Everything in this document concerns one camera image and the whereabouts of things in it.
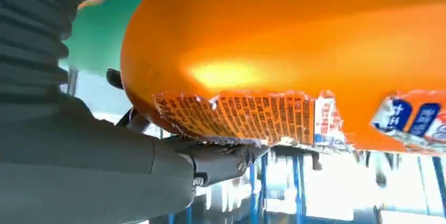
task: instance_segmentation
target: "gray robot arm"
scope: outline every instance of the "gray robot arm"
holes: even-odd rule
[[[236,177],[265,151],[174,149],[96,120],[63,94],[61,40],[82,1],[0,0],[1,223],[112,224],[180,211],[197,177]]]

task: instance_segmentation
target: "bright light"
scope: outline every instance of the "bright light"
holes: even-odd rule
[[[190,74],[209,89],[228,89],[259,84],[259,72],[250,64],[216,62],[192,68]]]

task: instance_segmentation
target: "orange surface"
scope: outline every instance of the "orange surface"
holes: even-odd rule
[[[404,151],[369,122],[395,91],[446,89],[446,0],[144,0],[123,42],[132,103],[154,95],[331,90],[349,143]]]

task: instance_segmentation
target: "blue metal frame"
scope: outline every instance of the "blue metal frame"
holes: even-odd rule
[[[251,182],[251,206],[250,206],[250,220],[251,224],[257,224],[257,209],[256,209],[256,165],[252,164],[249,167],[249,180]]]
[[[167,217],[167,222],[169,224],[174,224],[175,223],[175,215],[174,214],[169,214],[169,216]]]
[[[186,209],[186,223],[192,224],[192,205]]]
[[[303,186],[303,156],[292,157],[294,186],[296,188],[296,224],[305,222],[305,192]]]
[[[260,191],[260,197],[259,197],[259,206],[262,206],[263,208],[266,208],[266,196],[267,196],[267,181],[266,181],[266,173],[267,173],[267,167],[268,167],[268,153],[262,156],[261,159],[262,163],[262,171],[261,171],[261,184],[262,188]],[[268,212],[264,211],[264,209],[261,209],[259,207],[258,211],[263,211],[263,222],[264,224],[269,224],[269,216]]]
[[[437,174],[438,188],[440,189],[441,202],[443,203],[443,214],[446,217],[446,185],[444,183],[443,166],[439,157],[433,157],[432,162]]]

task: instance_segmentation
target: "blue pole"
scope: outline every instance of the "blue pole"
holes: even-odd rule
[[[192,205],[186,209],[186,223],[192,224]]]
[[[294,186],[296,188],[296,224],[303,224],[303,214],[302,214],[302,181],[300,176],[300,162],[298,157],[292,157],[293,162],[293,178]]]
[[[263,218],[264,218],[264,223],[265,224],[269,224],[269,216],[268,216],[268,212],[265,211],[266,209],[266,194],[267,194],[267,185],[266,185],[266,172],[267,172],[267,167],[268,167],[268,153],[266,153],[265,155],[262,156],[262,201],[263,201]]]
[[[300,185],[300,197],[302,200],[302,216],[303,219],[305,220],[305,216],[307,215],[307,198],[305,196],[305,181],[303,179],[304,177],[304,173],[303,173],[303,155],[300,155],[298,157],[299,160],[299,185]]]
[[[440,189],[441,202],[443,203],[443,214],[446,217],[446,185],[444,184],[443,166],[439,157],[432,158],[433,167],[437,174],[438,187]]]
[[[256,165],[252,164],[249,167],[249,180],[251,181],[251,207],[250,207],[250,219],[251,224],[257,224],[257,211],[256,211]]]
[[[426,214],[431,215],[431,209],[428,203],[428,195],[426,193],[426,185],[424,183],[424,172],[421,164],[421,157],[418,157],[418,169],[420,170],[421,186],[423,187],[424,204],[426,205]]]
[[[175,223],[175,215],[173,215],[173,214],[169,214],[169,216],[167,217],[168,219],[167,219],[167,222],[169,223],[169,224],[174,224]]]

